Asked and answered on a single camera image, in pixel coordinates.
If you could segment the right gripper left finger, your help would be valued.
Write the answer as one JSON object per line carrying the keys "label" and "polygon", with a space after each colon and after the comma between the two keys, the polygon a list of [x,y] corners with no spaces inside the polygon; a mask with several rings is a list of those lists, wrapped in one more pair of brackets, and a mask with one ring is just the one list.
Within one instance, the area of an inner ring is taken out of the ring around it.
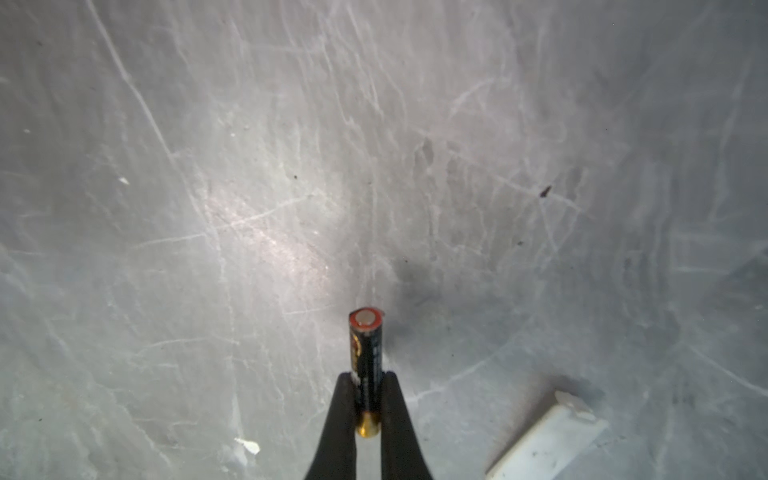
{"label": "right gripper left finger", "polygon": [[356,479],[356,423],[355,385],[350,373],[342,373],[306,480]]}

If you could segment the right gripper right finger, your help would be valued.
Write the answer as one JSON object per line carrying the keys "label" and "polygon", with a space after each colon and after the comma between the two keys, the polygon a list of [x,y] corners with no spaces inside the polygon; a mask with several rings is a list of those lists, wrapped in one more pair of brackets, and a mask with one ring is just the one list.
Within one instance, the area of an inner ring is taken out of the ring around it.
{"label": "right gripper right finger", "polygon": [[383,480],[432,480],[394,372],[381,384],[381,475]]}

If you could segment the black AAA battery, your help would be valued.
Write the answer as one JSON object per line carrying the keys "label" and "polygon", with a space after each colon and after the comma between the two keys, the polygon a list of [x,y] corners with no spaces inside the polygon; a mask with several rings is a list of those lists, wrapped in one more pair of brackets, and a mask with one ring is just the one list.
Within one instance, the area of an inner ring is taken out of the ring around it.
{"label": "black AAA battery", "polygon": [[383,312],[363,307],[351,312],[348,322],[356,431],[373,438],[380,431]]}

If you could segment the white battery cover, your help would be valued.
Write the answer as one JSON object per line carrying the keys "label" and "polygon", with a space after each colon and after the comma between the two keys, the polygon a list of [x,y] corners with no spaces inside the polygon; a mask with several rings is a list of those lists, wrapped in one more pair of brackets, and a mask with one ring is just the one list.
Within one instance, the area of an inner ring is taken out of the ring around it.
{"label": "white battery cover", "polygon": [[486,479],[555,479],[607,429],[579,397],[554,393],[554,404],[490,467]]}

